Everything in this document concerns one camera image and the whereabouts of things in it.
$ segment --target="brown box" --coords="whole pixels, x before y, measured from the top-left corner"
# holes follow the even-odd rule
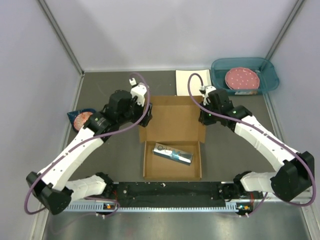
[[[203,98],[195,97],[198,102]],[[206,127],[199,122],[200,108],[189,96],[152,96],[152,120],[139,127],[145,142],[143,177],[154,181],[197,181],[202,178],[200,142],[205,142]],[[191,165],[181,164],[152,150],[156,143],[193,153]]]

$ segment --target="white paper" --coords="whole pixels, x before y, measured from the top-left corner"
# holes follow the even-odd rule
[[[188,93],[188,79],[191,74],[197,73],[201,76],[204,86],[211,86],[210,70],[176,70],[175,71],[175,84],[176,84],[176,95],[177,96],[189,96]],[[199,91],[201,82],[195,75],[191,79],[190,90],[193,96],[201,96]]]

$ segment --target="round red plate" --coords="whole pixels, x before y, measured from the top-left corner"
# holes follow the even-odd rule
[[[257,89],[260,86],[258,75],[249,68],[232,68],[225,75],[225,83],[230,89]]]
[[[83,127],[85,122],[89,119],[89,117],[92,115],[92,112],[85,111],[80,113],[76,118],[74,119],[73,126],[77,131],[80,131],[80,129]]]

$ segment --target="teal container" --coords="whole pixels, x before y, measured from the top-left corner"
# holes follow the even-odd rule
[[[238,67],[248,68],[258,75],[260,79],[258,89],[230,89],[227,86],[225,81],[227,72]],[[279,86],[274,65],[261,57],[220,58],[211,65],[211,81],[217,89],[226,89],[229,95],[261,95]]]

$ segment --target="wall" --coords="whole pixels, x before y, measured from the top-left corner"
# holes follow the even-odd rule
[[[25,240],[25,178],[57,156],[80,77],[35,0],[0,1],[0,16],[0,239]]]
[[[46,0],[86,71],[264,57],[295,0]]]
[[[280,78],[271,93],[287,142],[315,158],[320,186],[320,1],[308,0],[272,58]],[[320,197],[316,198],[320,209]]]

